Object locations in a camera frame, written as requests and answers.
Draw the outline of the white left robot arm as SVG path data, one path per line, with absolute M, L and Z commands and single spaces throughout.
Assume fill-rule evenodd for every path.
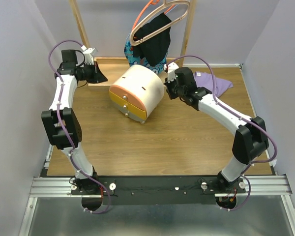
M 91 195 L 106 188 L 99 182 L 97 172 L 86 158 L 82 148 L 82 128 L 72 105 L 79 81 L 98 84 L 108 80 L 93 60 L 92 51 L 92 48 L 83 47 L 80 51 L 69 49 L 61 52 L 62 62 L 55 70 L 55 97 L 49 109 L 41 113 L 50 144 L 61 150 L 73 166 L 73 185 L 79 191 Z M 81 63 L 78 63 L 77 53 L 83 55 Z

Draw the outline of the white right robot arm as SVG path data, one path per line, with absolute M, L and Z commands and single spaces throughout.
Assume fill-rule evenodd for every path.
M 164 84 L 170 99 L 179 98 L 186 105 L 211 116 L 233 134 L 233 156 L 216 180 L 219 191 L 229 192 L 248 165 L 269 147 L 264 120 L 246 116 L 215 98 L 207 88 L 198 87 L 188 67 L 171 63 L 164 69 L 168 73 Z

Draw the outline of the purple folded cloth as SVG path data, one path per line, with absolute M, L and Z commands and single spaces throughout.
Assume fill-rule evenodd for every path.
M 212 75 L 206 72 L 196 71 L 193 73 L 194 79 L 196 81 L 197 87 L 204 87 L 210 91 L 213 91 L 213 80 Z M 215 95 L 220 97 L 228 89 L 233 87 L 231 81 L 215 77 Z

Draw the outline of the black hanging garment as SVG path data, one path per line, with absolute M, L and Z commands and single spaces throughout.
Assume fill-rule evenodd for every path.
M 134 34 L 135 39 L 142 39 L 143 37 L 155 32 L 163 26 L 171 23 L 171 19 L 164 13 L 159 14 L 152 19 L 149 23 L 143 25 Z M 144 41 L 143 43 L 133 46 L 133 56 L 146 58 L 152 66 L 156 66 L 168 52 L 168 48 L 171 42 L 170 29 L 162 31 L 156 36 Z

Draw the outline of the blue shark print cloth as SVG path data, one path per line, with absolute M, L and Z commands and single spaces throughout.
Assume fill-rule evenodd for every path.
M 130 44 L 130 41 L 129 41 L 129 36 L 130 35 L 128 35 L 126 37 L 125 46 L 124 46 L 124 55 L 128 61 L 129 66 L 133 66 L 133 65 L 138 64 L 138 65 L 141 65 L 141 66 L 144 66 L 144 67 L 150 69 L 155 74 L 160 74 L 164 69 L 164 65 L 167 63 L 166 57 L 164 57 L 156 66 L 152 66 L 147 61 L 146 58 L 140 58 L 140 57 L 133 56 L 133 50 L 132 50 L 132 45 Z

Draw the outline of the pink clothes hanger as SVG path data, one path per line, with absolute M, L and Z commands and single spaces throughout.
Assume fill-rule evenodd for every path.
M 173 20 L 166 15 L 166 12 L 172 6 L 184 6 L 185 8 L 185 11 Z M 162 0 L 162 3 L 157 8 L 135 24 L 128 38 L 130 45 L 133 47 L 139 46 L 169 29 L 185 18 L 190 8 L 190 0 Z

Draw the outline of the orange clothes hanger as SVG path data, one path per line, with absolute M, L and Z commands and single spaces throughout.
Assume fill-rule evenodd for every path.
M 146 11 L 146 9 L 150 6 L 150 5 L 156 5 L 159 3 L 159 0 L 150 0 L 141 10 L 141 12 L 138 14 L 136 20 L 134 21 L 134 24 L 132 26 L 132 29 L 135 28 L 135 26 L 137 25 L 139 19 L 141 18 L 141 16 L 143 15 L 143 13 Z

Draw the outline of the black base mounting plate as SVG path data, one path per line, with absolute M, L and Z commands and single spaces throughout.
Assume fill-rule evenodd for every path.
M 246 184 L 239 178 L 231 184 L 207 176 L 100 176 L 110 197 L 104 203 L 117 205 L 213 205 L 220 196 L 246 192 Z

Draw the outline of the aluminium frame rail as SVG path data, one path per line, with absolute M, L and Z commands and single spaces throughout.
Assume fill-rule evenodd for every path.
M 251 196 L 291 195 L 286 176 L 248 176 L 244 183 L 251 184 Z M 32 181 L 29 196 L 33 198 L 74 197 L 69 177 L 37 177 Z

